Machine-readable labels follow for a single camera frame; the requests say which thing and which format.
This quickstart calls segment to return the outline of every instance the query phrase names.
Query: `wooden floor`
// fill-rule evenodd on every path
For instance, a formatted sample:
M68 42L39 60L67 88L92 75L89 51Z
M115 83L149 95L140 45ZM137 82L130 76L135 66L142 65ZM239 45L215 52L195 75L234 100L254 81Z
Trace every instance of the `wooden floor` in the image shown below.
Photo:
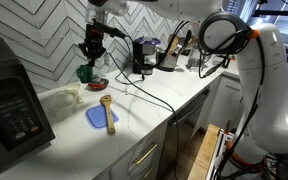
M191 168L197 156L198 150L202 144L203 138L205 136L205 131L198 131L192 139L191 136L191 128L189 126L181 126L180 129L180 153L177 160L177 168L176 168L176 175L179 180L188 179L190 174ZM176 133L171 133L168 138L176 138ZM164 144L164 146L168 147L168 149L172 149L174 152L176 151L176 146L174 143L172 144ZM163 175L159 176L159 180L175 180L174 176L174 159L169 160L170 167L163 173Z

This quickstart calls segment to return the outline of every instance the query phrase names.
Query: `coffee maker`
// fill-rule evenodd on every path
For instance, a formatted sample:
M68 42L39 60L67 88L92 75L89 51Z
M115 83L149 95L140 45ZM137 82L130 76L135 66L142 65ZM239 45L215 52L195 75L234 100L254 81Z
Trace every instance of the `coffee maker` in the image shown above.
M157 38L140 37L133 42L133 73L151 75L153 73L152 62L147 57L155 54L156 47L161 44Z

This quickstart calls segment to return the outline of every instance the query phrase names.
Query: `microwave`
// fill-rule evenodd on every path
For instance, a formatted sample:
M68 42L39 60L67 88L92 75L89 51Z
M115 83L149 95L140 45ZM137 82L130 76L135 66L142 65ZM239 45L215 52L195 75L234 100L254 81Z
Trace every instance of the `microwave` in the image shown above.
M23 64L0 38L0 170L54 138Z

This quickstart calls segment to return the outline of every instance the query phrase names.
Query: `herringbone tile backsplash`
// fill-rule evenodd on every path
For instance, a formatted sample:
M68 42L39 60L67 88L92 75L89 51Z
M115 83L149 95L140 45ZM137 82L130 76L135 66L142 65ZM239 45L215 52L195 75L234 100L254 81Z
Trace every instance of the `herringbone tile backsplash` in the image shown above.
M76 69L87 60L77 44L83 42L87 0L0 0L0 37L24 64L37 93L77 81ZM177 21L161 18L149 8L132 2L123 17L109 15L108 24L133 39L157 37L165 47ZM105 36L104 46L122 63L129 56L120 39ZM95 74L116 70L99 59Z

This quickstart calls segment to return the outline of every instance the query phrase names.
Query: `green object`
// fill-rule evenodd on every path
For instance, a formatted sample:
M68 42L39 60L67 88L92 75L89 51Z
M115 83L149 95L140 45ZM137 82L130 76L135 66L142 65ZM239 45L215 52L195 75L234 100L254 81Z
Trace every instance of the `green object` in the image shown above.
M93 70L89 65L80 65L77 68L77 77L80 78L81 83L89 83L93 80Z

